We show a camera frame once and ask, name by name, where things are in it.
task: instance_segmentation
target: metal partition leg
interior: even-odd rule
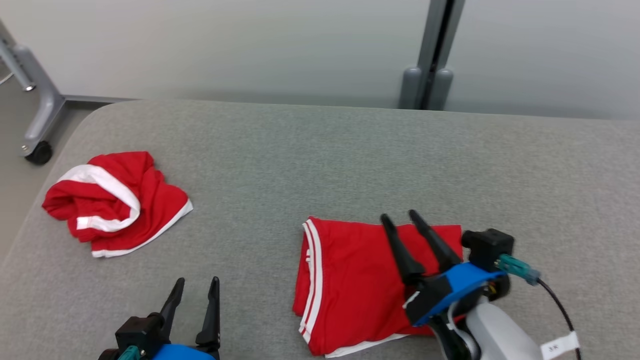
[[[20,155],[27,157],[27,160],[33,163],[43,164],[51,158],[51,147],[42,140],[54,124],[65,103],[65,98],[60,95],[31,50],[26,46],[16,45],[13,52],[40,93],[38,112],[24,134]]]

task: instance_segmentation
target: gray table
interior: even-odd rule
[[[136,101],[76,130],[0,274],[1,359],[95,359],[130,316],[187,279],[172,340],[193,343],[220,277],[223,359],[310,358],[292,311],[309,215],[495,227],[542,270],[585,359],[634,359],[640,338],[640,122],[410,110]],[[92,156],[146,150],[195,210],[150,245],[93,259],[44,193]],[[566,334],[540,287],[499,301],[538,343]],[[439,359],[405,338],[345,359]]]

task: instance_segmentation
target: blue plastic part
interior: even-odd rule
[[[154,356],[154,360],[215,360],[215,357],[185,345],[166,344]]]
[[[127,350],[124,350],[118,360],[140,360],[140,350],[137,347],[131,345],[127,348]]]
[[[502,271],[486,272],[472,263],[462,263],[448,269],[440,276],[446,276],[451,285],[451,293],[442,301],[434,306],[426,315],[424,315],[413,326],[423,326],[429,322],[429,318],[447,309],[454,302],[469,295],[473,291],[484,286],[490,280],[496,277],[504,276]]]
[[[529,264],[520,261],[513,256],[502,254],[498,257],[498,268],[509,274],[521,277],[527,281],[529,285],[537,285],[540,278],[540,272],[532,269]]]

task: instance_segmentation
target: gray floor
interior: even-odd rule
[[[0,79],[7,75],[0,64]],[[51,165],[76,126],[103,104],[69,103],[49,136],[53,159],[43,166],[19,156],[20,141],[38,110],[37,90],[23,92],[11,78],[0,85],[0,261],[9,250],[24,217],[49,174]]]

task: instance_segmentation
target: red cloth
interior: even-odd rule
[[[66,220],[80,242],[90,241],[96,258],[138,249],[193,209],[145,151],[99,155],[72,168],[49,189],[42,207]]]
[[[341,356],[407,334],[433,335],[412,327],[404,314],[404,284],[382,225],[320,220],[304,224],[293,311],[302,317],[300,333],[315,356]],[[462,258],[459,225],[433,229]],[[438,263],[413,225],[398,235],[427,275]]]

